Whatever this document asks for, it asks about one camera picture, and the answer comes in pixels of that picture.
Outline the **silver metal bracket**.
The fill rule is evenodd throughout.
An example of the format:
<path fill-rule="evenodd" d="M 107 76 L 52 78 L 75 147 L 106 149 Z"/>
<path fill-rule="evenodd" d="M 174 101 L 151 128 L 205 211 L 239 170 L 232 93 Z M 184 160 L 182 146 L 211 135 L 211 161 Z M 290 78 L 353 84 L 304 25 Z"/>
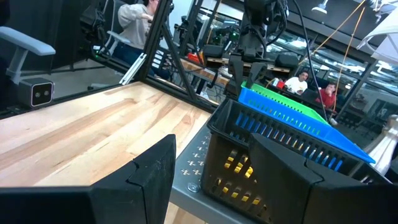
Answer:
<path fill-rule="evenodd" d="M 144 62 L 146 61 L 147 54 L 141 53 L 137 60 L 131 65 L 129 70 L 124 74 L 122 79 L 119 81 L 121 85 L 127 85 L 136 76 L 136 73 L 140 70 Z"/>

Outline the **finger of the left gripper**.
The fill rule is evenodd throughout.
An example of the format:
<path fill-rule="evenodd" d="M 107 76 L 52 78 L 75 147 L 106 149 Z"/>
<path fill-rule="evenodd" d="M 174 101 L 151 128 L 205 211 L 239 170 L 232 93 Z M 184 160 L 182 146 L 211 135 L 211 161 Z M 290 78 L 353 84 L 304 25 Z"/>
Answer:
<path fill-rule="evenodd" d="M 255 84 L 258 75 L 263 72 L 263 71 L 267 70 L 267 64 L 266 63 L 262 63 L 262 62 L 254 62 L 251 65 L 251 69 L 249 72 L 249 76 L 248 79 L 246 81 L 246 85 L 245 87 L 248 89 L 251 89 L 253 84 Z"/>
<path fill-rule="evenodd" d="M 240 94 L 241 84 L 243 82 L 243 68 L 244 68 L 244 63 L 241 60 L 241 56 L 232 54 L 229 58 L 228 66 L 229 66 L 228 71 L 230 74 L 232 74 L 236 84 L 236 92 L 237 94 Z"/>

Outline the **person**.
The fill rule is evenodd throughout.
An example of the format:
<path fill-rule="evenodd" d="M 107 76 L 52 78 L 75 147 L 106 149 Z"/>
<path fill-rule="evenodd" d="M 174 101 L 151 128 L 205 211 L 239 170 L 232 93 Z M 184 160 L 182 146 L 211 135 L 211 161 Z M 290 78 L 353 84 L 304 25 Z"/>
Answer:
<path fill-rule="evenodd" d="M 302 95 L 308 88 L 307 84 L 308 73 L 302 72 L 297 77 L 292 77 L 285 82 L 284 87 L 291 93 Z"/>
<path fill-rule="evenodd" d="M 329 83 L 326 88 L 320 90 L 320 97 L 315 101 L 325 108 L 332 109 L 336 103 L 336 83 Z"/>
<path fill-rule="evenodd" d="M 151 22 L 160 2 L 160 0 L 143 1 L 137 4 L 124 4 L 118 10 L 118 22 L 123 28 L 119 35 L 130 43 L 119 43 L 113 55 L 129 65 L 132 65 L 144 52 Z"/>

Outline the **blue plastic basket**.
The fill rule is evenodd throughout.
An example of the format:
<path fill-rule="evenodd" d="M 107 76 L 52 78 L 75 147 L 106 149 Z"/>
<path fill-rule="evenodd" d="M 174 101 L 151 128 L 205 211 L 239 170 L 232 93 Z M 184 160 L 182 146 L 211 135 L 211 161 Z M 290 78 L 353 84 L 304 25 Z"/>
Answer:
<path fill-rule="evenodd" d="M 367 163 L 374 164 L 376 162 L 360 147 L 329 124 L 322 123 L 246 87 L 242 88 L 238 101 L 245 106 L 286 123 Z"/>

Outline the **grey perforated metal shelf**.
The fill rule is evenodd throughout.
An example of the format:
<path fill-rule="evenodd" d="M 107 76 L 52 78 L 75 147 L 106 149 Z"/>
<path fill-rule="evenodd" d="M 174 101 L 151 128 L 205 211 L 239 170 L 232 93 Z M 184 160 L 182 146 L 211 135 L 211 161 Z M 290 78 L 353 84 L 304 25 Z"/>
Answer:
<path fill-rule="evenodd" d="M 203 126 L 176 159 L 170 201 L 208 224 L 257 224 L 205 195 L 201 176 L 210 141 Z"/>

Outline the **grey office chair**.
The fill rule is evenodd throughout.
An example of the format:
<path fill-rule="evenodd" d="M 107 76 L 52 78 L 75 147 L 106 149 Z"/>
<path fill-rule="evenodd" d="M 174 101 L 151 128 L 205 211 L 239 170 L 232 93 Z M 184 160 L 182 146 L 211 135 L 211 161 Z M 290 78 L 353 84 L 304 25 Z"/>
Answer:
<path fill-rule="evenodd" d="M 91 48 L 91 53 L 93 54 L 94 58 L 100 60 L 101 62 L 107 62 L 111 59 L 114 50 L 119 43 L 127 45 L 131 44 L 130 40 L 113 31 L 109 30 L 107 31 L 107 34 L 109 34 L 109 38 L 106 43 L 101 40 L 99 45 L 94 45 Z"/>

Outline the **green plastic basket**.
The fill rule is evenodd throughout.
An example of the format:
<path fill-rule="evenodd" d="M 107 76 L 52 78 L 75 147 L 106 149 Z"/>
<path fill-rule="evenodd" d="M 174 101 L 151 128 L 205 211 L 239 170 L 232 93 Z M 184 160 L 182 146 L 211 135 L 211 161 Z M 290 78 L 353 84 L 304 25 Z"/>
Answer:
<path fill-rule="evenodd" d="M 302 114 L 305 114 L 313 119 L 316 119 L 322 123 L 328 124 L 328 122 L 324 119 L 323 116 L 318 114 L 315 110 L 295 101 L 286 96 L 280 95 L 272 90 L 269 90 L 263 86 L 258 84 L 253 84 L 252 87 L 249 89 L 257 95 L 257 98 L 268 98 L 270 100 L 274 100 L 278 103 L 281 103 L 291 109 L 294 109 Z"/>

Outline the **wooden top workbench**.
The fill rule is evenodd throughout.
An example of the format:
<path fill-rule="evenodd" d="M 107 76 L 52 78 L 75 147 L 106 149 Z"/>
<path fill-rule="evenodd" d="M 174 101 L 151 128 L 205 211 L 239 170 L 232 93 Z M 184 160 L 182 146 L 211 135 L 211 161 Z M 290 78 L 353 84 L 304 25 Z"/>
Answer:
<path fill-rule="evenodd" d="M 215 72 L 210 71 L 207 68 L 203 68 L 193 62 L 188 61 L 187 59 L 181 58 L 180 59 L 184 69 L 186 72 L 192 72 L 196 76 L 207 80 L 208 82 L 212 82 L 216 76 Z M 222 77 L 218 75 L 215 81 L 215 84 L 218 86 L 225 86 L 229 82 L 228 78 Z"/>

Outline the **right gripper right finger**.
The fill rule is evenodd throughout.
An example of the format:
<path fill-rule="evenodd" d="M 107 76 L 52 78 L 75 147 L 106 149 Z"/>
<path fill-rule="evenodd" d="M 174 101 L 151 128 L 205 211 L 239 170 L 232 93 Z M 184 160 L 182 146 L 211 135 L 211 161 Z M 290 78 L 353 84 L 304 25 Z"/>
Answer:
<path fill-rule="evenodd" d="M 249 158 L 274 224 L 398 224 L 398 185 L 363 184 L 257 133 Z"/>

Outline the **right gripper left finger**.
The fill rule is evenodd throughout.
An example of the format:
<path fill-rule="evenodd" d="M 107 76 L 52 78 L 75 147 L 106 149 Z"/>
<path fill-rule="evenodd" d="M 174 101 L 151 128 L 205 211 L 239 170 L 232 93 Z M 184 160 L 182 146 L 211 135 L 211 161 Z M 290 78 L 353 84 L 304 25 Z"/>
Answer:
<path fill-rule="evenodd" d="M 163 224 L 175 174 L 176 135 L 168 134 L 92 185 L 95 224 Z"/>

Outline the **black office desk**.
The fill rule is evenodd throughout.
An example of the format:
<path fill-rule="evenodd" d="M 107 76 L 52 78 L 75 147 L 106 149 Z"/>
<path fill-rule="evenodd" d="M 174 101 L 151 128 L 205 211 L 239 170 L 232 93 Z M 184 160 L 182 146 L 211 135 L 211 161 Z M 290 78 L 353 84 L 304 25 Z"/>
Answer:
<path fill-rule="evenodd" d="M 318 93 L 311 89 L 306 89 L 304 93 L 298 95 L 296 93 L 291 93 L 286 89 L 277 88 L 271 84 L 268 85 L 267 88 L 311 108 L 322 108 L 323 106 L 321 103 L 316 101 L 318 98 Z"/>

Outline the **black plastic basket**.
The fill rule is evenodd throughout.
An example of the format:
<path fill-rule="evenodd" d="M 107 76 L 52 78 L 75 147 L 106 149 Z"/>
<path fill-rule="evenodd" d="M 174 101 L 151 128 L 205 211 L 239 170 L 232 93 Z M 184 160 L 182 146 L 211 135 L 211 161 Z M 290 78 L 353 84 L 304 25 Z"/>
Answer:
<path fill-rule="evenodd" d="M 253 133 L 363 184 L 393 184 L 362 159 L 237 101 L 224 101 L 212 114 L 208 128 L 211 139 L 201 178 L 203 191 L 260 224 L 274 222 L 265 204 L 264 191 L 254 176 L 254 169 L 250 178 L 244 176 L 249 167 L 253 168 L 249 158 L 249 137 Z M 239 173 L 232 168 L 224 168 L 232 150 L 237 151 L 232 165 L 236 167 L 239 162 L 243 164 Z M 233 192 L 239 196 L 232 198 Z M 248 202 L 241 201 L 245 194 L 250 195 Z M 252 204 L 255 198 L 260 200 L 257 205 Z"/>

